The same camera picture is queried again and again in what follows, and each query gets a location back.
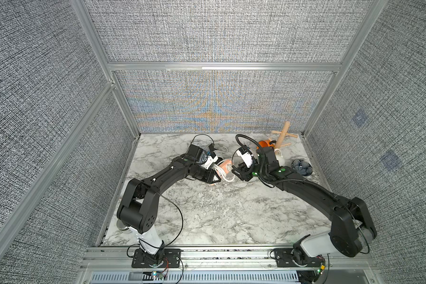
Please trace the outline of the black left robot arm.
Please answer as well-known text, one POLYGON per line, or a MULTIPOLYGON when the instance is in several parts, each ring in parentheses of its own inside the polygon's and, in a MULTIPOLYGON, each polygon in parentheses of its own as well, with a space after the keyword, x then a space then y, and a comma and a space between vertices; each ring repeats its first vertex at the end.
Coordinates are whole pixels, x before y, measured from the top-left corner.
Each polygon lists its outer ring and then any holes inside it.
POLYGON ((160 198, 172 185, 188 176, 207 184, 221 181, 214 169, 179 156, 157 174, 143 180, 132 179, 127 184, 117 218, 137 234, 138 244, 147 254, 155 256, 166 246, 155 229, 160 198))

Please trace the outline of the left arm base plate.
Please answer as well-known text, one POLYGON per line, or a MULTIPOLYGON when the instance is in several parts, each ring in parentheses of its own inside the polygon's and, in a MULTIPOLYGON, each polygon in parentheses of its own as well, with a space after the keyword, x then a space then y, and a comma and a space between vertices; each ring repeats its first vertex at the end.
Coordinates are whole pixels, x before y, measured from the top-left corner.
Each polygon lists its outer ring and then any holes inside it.
POLYGON ((156 254, 149 254, 139 248, 134 252, 131 267, 135 269, 179 268, 181 249, 165 248, 156 254))

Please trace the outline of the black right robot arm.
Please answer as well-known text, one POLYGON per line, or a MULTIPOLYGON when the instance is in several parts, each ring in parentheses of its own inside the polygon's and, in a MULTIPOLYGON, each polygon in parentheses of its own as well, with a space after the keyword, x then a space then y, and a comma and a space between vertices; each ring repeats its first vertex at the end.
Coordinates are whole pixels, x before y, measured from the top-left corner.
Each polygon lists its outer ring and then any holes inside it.
POLYGON ((295 195, 330 220, 329 231, 306 235, 293 245, 291 254, 297 266, 306 266, 312 259, 330 253, 346 257, 370 253, 377 231, 366 203, 360 198, 336 195, 287 166, 267 173, 259 165, 249 168, 241 163, 233 166, 232 172, 242 181, 259 178, 269 186, 295 195))

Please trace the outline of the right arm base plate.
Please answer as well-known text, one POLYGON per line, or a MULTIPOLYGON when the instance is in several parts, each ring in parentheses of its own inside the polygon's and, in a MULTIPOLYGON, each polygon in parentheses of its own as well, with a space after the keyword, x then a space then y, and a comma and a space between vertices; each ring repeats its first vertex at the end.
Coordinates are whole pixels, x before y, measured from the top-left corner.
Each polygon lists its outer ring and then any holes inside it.
POLYGON ((276 261, 277 267, 319 268, 325 264, 323 258, 309 257, 297 248, 276 248, 270 256, 276 261))

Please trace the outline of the aluminium front rail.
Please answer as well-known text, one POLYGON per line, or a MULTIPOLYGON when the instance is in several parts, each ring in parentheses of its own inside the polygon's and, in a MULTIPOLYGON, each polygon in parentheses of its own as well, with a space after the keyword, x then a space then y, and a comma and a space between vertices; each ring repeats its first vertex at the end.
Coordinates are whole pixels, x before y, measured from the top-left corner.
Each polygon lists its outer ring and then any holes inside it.
POLYGON ((180 245, 159 266, 131 258, 135 247, 89 248, 77 284, 382 284, 370 256, 325 254, 306 266, 290 258, 289 245, 180 245))

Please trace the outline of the white mug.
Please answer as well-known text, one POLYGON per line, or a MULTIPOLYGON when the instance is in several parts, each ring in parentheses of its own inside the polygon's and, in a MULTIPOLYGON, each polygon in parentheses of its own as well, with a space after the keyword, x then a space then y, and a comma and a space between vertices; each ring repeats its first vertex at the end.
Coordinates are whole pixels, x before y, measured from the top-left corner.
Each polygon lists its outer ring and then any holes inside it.
POLYGON ((281 149, 274 149, 275 157, 279 163, 280 166, 285 166, 285 158, 282 154, 281 149))

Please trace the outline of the orange mug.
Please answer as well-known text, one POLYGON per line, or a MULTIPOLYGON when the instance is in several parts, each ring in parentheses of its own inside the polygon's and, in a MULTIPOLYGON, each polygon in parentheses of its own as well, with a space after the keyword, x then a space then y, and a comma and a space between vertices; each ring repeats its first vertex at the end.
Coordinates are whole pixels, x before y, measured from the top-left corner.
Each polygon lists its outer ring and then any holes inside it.
POLYGON ((271 149, 275 149, 276 140, 270 140, 270 139, 261 140, 261 141, 258 142, 258 144, 262 148, 269 147, 271 149))

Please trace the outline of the wooden mug tree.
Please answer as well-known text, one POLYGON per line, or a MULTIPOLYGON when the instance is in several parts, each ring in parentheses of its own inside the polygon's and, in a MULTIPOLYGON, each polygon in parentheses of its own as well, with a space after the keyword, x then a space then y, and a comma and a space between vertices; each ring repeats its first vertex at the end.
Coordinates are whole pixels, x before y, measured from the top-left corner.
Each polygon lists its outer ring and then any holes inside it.
POLYGON ((290 133, 289 129, 291 127, 290 121, 285 121, 282 129, 280 131, 272 130, 271 134, 277 134, 277 138, 274 143, 272 143, 272 147, 274 149, 281 149, 283 147, 288 147, 292 145, 292 142, 286 142, 286 139, 297 139, 299 138, 298 134, 290 133))

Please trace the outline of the pink power strip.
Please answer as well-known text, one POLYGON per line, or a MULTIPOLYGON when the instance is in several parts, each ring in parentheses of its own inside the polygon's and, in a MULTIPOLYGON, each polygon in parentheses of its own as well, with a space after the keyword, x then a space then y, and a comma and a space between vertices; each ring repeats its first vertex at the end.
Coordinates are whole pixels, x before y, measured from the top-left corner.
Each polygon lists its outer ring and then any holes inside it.
POLYGON ((217 164, 219 167, 218 173, 221 176, 221 178, 227 182, 233 182, 234 181, 234 175, 228 176, 228 174, 232 170, 232 160, 231 159, 224 159, 221 162, 217 164))

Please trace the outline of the silver cylinder on table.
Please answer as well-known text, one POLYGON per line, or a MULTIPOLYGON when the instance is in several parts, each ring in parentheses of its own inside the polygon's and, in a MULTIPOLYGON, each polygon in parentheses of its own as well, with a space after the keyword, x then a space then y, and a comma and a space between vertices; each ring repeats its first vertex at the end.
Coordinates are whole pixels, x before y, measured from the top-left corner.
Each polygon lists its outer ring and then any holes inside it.
POLYGON ((117 220, 116 226, 120 231, 127 231, 129 230, 129 226, 124 224, 120 219, 117 220))

